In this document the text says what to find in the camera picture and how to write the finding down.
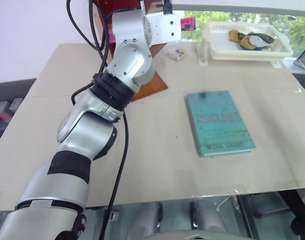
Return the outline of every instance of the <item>green trees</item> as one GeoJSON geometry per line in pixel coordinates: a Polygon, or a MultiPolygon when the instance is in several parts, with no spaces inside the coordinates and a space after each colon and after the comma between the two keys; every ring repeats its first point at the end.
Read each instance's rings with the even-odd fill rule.
{"type": "Polygon", "coordinates": [[[207,21],[267,23],[289,38],[294,57],[298,57],[305,49],[304,16],[221,11],[185,11],[184,15],[185,17],[196,17],[196,30],[182,32],[183,39],[200,41],[207,21]]]}

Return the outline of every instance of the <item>small box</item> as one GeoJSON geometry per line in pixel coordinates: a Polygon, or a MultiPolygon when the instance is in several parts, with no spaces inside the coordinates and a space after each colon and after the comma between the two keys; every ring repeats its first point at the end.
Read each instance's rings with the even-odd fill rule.
{"type": "Polygon", "coordinates": [[[9,123],[14,115],[12,111],[9,110],[10,103],[7,101],[0,102],[0,118],[6,123],[9,123]]]}
{"type": "Polygon", "coordinates": [[[180,44],[173,43],[165,49],[165,55],[175,61],[181,60],[187,55],[188,49],[180,44]]]}
{"type": "Polygon", "coordinates": [[[10,111],[15,113],[17,111],[17,109],[19,108],[19,106],[21,105],[23,100],[24,99],[22,97],[15,98],[9,107],[10,111]]]}

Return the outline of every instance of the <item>robotic arm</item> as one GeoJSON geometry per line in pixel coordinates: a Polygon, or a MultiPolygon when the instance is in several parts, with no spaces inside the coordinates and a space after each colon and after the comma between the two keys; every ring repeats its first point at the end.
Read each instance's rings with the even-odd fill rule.
{"type": "Polygon", "coordinates": [[[93,76],[93,86],[60,124],[57,152],[27,185],[0,229],[0,240],[77,239],[84,228],[91,162],[114,144],[113,123],[155,74],[150,46],[181,38],[180,17],[171,13],[117,12],[112,29],[112,62],[103,74],[93,76]]]}

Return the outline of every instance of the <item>table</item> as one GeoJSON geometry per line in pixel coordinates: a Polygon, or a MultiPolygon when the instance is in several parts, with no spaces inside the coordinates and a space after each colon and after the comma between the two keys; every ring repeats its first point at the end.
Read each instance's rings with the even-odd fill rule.
{"type": "MultiPolygon", "coordinates": [[[[115,204],[251,194],[305,188],[305,90],[283,65],[210,60],[197,64],[195,43],[180,62],[154,58],[168,89],[125,109],[129,149],[115,204]],[[187,110],[187,93],[229,90],[256,149],[200,158],[187,110]]],[[[13,210],[35,171],[57,148],[57,128],[72,107],[70,95],[98,71],[87,44],[62,44],[0,139],[0,210],[13,210]]],[[[125,133],[92,163],[88,207],[107,205],[125,133]]]]}

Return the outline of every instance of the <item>teal book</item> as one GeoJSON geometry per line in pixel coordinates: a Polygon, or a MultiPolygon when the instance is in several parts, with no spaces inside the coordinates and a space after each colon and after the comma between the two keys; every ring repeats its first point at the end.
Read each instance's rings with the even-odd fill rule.
{"type": "Polygon", "coordinates": [[[247,153],[256,148],[229,91],[190,93],[186,103],[201,157],[247,153]]]}

